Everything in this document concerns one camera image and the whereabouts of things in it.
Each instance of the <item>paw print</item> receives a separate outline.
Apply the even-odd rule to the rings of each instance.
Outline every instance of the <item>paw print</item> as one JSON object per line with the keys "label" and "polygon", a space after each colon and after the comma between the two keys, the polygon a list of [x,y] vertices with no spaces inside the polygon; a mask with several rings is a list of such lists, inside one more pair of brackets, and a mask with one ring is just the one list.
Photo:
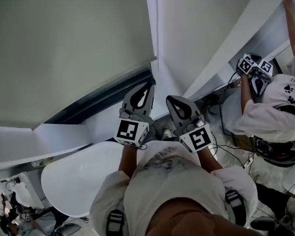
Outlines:
{"label": "paw print", "polygon": [[286,87],[284,87],[285,92],[291,93],[293,92],[294,88],[290,87],[290,85],[287,85]]}
{"label": "paw print", "polygon": [[289,102],[289,103],[291,103],[291,104],[294,104],[295,105],[295,100],[294,100],[294,98],[293,97],[289,97],[288,99],[287,99],[287,101]]}

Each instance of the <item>hand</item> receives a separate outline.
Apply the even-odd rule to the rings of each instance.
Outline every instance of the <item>hand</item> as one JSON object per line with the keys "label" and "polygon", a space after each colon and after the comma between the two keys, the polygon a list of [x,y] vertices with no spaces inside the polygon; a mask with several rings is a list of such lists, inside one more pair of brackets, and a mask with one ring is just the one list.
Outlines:
{"label": "hand", "polygon": [[285,9],[290,9],[292,6],[293,0],[283,0],[283,5]]}

